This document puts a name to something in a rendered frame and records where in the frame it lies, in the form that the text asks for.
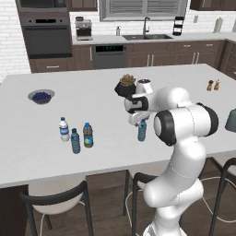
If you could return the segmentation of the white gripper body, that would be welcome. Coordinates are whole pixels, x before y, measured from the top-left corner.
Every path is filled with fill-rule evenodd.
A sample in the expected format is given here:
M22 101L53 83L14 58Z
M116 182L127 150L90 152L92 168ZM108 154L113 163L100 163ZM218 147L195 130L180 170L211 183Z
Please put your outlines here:
M142 112L135 112L129 115L129 124L136 125L139 124L142 120L146 120L149 118L151 112L142 111Z

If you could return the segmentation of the teal plastic water bottle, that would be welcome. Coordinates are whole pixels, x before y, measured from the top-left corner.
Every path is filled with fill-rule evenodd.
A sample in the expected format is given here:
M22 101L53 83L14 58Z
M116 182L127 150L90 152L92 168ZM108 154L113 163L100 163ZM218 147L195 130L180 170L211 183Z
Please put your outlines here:
M78 154L80 152L80 140L79 140L79 134L77 133L76 128L72 129L71 144L72 144L73 153Z
M146 139L147 123L145 120L142 120L138 125L138 140L143 142Z

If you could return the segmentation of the succulent plant in black pot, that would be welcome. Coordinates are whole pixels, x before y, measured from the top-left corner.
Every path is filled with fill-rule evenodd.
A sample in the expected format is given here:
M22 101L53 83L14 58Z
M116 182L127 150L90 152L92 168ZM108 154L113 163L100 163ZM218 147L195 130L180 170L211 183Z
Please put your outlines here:
M129 97L136 93L136 79L129 74L123 75L115 87L115 92L121 97Z

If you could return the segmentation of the dark bottle with green label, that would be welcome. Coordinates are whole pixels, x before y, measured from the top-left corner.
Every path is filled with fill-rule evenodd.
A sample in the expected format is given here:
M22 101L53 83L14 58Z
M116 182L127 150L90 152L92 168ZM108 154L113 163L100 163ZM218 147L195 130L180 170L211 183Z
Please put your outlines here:
M91 148L93 146L93 130L89 123L85 123L83 128L84 146Z

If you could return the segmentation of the white stool with black back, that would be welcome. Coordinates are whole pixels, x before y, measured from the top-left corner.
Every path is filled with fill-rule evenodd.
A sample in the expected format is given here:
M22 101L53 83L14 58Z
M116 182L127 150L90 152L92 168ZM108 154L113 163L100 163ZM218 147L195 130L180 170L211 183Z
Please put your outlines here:
M33 210L42 214L41 224L46 219L48 229L51 230L50 216L65 213L78 203L85 206L88 236L94 236L86 176L30 183L28 190L22 191L19 196L26 205L31 236L42 236L42 228L40 232L36 230Z
M136 233L137 193L142 191L147 183L160 176L168 166L167 160L132 167L125 171L123 215L127 215L131 225L131 236Z
M216 221L218 219L218 209L220 205L220 200L227 186L227 183L230 183L232 187L236 190L236 171L235 172L229 171L229 168L231 166L236 167L236 158L227 159L225 164L220 164L215 159L211 159L211 161L217 166L218 170L221 172L221 175L218 177L219 185L218 185L218 193L217 193L214 210L211 210L211 208L207 204L207 201L205 201L205 204L208 210L212 214L211 225L210 225L208 236L214 235L214 229L215 229Z

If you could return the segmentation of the grey dishwasher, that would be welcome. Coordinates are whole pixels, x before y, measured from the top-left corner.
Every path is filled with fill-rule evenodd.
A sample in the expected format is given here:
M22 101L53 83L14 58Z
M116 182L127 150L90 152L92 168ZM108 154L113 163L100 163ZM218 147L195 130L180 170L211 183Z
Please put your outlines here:
M125 67L126 47L123 44L102 44L92 47L94 69Z

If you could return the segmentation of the brown base cupboard run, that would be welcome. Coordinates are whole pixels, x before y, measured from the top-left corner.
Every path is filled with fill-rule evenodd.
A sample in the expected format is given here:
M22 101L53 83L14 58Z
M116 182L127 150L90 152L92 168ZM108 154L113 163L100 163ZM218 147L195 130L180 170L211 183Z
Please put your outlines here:
M68 58L29 59L32 73L91 70L92 47L74 45ZM125 67L207 64L236 80L236 41L164 41L125 43Z

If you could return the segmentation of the white label plastic bottle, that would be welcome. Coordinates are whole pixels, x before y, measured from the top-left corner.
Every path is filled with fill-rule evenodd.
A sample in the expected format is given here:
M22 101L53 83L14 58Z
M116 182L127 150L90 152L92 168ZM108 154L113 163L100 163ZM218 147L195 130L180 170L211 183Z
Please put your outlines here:
M61 139L64 142L67 142L70 139L70 135L69 135L68 123L64 117L61 118L61 121L59 123L59 129L60 129Z

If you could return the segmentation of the dark sink basin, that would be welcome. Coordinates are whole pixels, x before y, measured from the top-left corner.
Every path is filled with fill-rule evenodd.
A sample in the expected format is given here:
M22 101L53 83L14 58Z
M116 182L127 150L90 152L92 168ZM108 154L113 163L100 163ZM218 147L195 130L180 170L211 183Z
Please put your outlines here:
M172 39L172 37L166 34L150 34L150 35L123 35L123 37L128 41L134 40L167 40Z

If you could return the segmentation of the dark sink tap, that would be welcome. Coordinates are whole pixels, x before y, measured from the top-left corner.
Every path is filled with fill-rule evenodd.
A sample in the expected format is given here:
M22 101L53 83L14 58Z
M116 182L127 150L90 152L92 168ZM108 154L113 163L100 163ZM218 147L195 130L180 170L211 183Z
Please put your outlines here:
M149 28L147 28L147 21L150 20L150 17L145 17L144 19L144 26L143 26L143 35L146 36L146 34L149 32Z

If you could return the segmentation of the grey bowl of blueberries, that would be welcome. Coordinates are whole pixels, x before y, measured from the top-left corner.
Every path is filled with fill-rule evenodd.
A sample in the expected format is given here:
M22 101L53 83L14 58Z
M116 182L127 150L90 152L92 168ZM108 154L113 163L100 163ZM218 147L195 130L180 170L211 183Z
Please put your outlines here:
M32 91L28 95L28 98L34 101L36 104L43 105L49 103L53 96L54 92L50 89L38 89Z

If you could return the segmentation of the black tiered rack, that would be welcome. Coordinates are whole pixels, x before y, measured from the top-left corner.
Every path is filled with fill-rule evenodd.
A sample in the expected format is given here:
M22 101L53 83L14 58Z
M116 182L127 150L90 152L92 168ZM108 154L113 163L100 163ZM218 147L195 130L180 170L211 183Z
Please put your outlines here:
M183 31L184 17L176 17L173 24L172 34L174 36L181 36Z

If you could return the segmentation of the silver coffee machine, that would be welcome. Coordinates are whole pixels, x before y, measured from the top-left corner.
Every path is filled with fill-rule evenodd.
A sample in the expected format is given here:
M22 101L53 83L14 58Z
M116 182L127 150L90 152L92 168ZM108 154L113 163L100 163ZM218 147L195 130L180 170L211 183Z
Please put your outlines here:
M84 19L83 17L76 17L76 32L78 41L91 41L91 27L92 22L90 19Z

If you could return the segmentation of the black built-in oven stack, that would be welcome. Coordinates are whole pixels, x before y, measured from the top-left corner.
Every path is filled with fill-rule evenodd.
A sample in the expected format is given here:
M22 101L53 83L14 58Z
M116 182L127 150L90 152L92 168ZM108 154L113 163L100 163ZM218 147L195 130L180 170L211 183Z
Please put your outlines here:
M29 59L72 56L66 0L16 0Z

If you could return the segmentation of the brown wall cupboard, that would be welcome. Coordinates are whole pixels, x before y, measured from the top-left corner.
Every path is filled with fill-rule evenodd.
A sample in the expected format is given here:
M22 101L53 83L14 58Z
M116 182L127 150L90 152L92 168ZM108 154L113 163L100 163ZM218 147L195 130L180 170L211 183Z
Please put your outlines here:
M190 8L197 11L236 11L236 0L191 0Z
M98 0L66 0L69 11L97 11Z

